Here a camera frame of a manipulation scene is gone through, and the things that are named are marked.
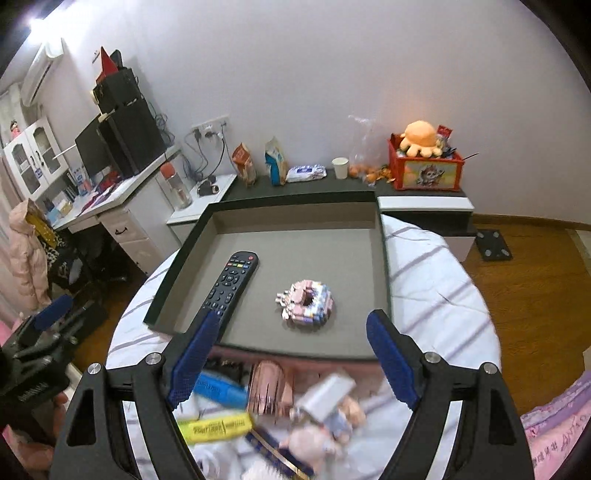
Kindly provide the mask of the yellow highlighter marker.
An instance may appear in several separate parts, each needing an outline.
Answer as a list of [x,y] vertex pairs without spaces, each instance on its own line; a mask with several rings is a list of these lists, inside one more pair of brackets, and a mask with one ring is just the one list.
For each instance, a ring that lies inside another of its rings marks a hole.
[[252,427],[252,417],[246,412],[178,423],[178,429],[188,445],[232,440],[245,436]]

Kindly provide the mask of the blue highlighter marker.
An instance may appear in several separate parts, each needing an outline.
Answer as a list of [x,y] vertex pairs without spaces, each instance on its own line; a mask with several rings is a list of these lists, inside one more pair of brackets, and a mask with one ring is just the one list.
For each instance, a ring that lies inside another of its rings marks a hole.
[[249,401],[249,393],[242,385],[207,371],[199,374],[193,392],[231,409],[244,410]]

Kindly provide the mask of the black hair claw clip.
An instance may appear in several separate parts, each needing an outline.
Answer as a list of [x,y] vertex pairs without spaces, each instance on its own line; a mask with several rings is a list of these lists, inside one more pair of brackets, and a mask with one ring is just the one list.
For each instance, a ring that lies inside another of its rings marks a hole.
[[204,371],[219,378],[228,379],[235,384],[246,385],[252,374],[252,366],[245,362],[214,357],[205,362]]

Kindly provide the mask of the blue gold slim box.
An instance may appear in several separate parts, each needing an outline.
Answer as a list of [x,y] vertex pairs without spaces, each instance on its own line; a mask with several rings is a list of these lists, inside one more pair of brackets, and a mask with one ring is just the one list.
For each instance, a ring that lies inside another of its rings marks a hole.
[[294,457],[287,447],[280,447],[280,442],[263,428],[253,427],[245,435],[245,440],[260,458],[279,469],[287,479],[315,478],[315,471],[310,465]]

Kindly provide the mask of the pink pig doll figure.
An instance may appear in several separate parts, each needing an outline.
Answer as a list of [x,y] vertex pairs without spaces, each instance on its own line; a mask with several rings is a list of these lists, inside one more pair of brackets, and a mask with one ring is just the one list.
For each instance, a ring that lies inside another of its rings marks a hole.
[[295,427],[280,442],[280,450],[287,451],[298,462],[318,473],[325,460],[342,456],[342,448],[352,440],[353,431],[365,423],[366,414],[360,403],[346,396],[324,423]]

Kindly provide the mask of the white square charger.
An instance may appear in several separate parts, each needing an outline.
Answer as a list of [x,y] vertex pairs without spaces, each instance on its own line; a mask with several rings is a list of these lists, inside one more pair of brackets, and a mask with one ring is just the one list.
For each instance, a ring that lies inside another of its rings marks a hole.
[[307,416],[315,422],[324,423],[355,387],[356,381],[349,375],[341,372],[329,374],[295,401],[291,416],[294,419]]

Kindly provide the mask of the black tv remote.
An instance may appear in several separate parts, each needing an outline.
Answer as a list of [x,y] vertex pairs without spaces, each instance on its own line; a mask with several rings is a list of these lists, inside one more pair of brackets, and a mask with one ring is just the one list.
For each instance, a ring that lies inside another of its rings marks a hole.
[[259,256],[255,252],[233,253],[224,265],[221,275],[214,282],[211,291],[206,295],[199,313],[211,311],[219,319],[218,339],[224,335],[231,316],[238,306],[238,301],[258,265]]

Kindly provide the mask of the rose gold metal cup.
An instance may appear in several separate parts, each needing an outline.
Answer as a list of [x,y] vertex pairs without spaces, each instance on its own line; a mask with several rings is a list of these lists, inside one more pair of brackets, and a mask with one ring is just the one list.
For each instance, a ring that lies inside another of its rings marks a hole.
[[257,363],[249,380],[249,413],[288,417],[293,405],[294,369],[270,360]]

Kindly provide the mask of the pink donut brick model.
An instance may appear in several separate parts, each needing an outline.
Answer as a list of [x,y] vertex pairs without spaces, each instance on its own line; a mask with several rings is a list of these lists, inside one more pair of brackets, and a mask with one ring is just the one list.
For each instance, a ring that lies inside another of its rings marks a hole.
[[334,298],[328,285],[304,279],[276,294],[280,315],[290,327],[318,329],[329,321],[334,309]]

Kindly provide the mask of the white travel plug adapter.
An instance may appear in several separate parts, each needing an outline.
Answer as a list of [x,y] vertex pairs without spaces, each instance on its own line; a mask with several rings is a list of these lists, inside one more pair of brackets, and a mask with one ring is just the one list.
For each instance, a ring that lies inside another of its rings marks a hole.
[[235,453],[228,444],[204,443],[190,447],[195,463],[206,479],[228,479]]

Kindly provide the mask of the white cat brick model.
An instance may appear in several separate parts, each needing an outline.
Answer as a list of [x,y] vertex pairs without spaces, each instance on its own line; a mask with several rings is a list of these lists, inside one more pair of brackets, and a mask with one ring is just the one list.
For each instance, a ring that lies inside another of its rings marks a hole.
[[243,472],[242,480],[287,480],[287,477],[266,460],[256,460]]

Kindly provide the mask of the striped white table cover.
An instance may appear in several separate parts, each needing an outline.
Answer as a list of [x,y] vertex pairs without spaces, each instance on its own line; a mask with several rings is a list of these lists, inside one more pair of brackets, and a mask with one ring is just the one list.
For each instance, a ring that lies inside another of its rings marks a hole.
[[[500,342],[485,300],[443,237],[389,216],[382,220],[396,327],[451,365],[500,364]],[[169,342],[143,319],[172,261],[167,257],[156,268],[122,314],[109,346],[108,368],[134,365]],[[379,478],[402,437],[411,411],[394,399],[387,383],[377,391],[363,386],[361,397],[367,423],[344,456],[325,465],[318,474],[322,479]]]

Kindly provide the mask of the white glass door cabinet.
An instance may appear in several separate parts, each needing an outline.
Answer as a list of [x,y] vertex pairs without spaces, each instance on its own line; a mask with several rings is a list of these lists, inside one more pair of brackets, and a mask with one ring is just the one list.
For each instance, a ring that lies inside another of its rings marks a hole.
[[37,200],[68,170],[68,164],[42,117],[27,127],[4,148],[10,171],[25,198]]

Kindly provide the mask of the orange cap water bottle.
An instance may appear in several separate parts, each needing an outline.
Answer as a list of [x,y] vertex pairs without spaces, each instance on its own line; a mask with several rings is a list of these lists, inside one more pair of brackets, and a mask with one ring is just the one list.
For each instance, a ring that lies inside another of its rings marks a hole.
[[164,162],[160,166],[160,173],[168,184],[170,198],[176,210],[187,208],[191,203],[189,191],[170,162]]

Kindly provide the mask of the orange octopus plush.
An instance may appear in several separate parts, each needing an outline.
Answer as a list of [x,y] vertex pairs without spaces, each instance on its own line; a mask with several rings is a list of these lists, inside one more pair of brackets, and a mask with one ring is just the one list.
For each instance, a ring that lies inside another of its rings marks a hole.
[[412,122],[405,128],[401,135],[400,149],[409,158],[441,157],[443,154],[436,129],[424,120]]

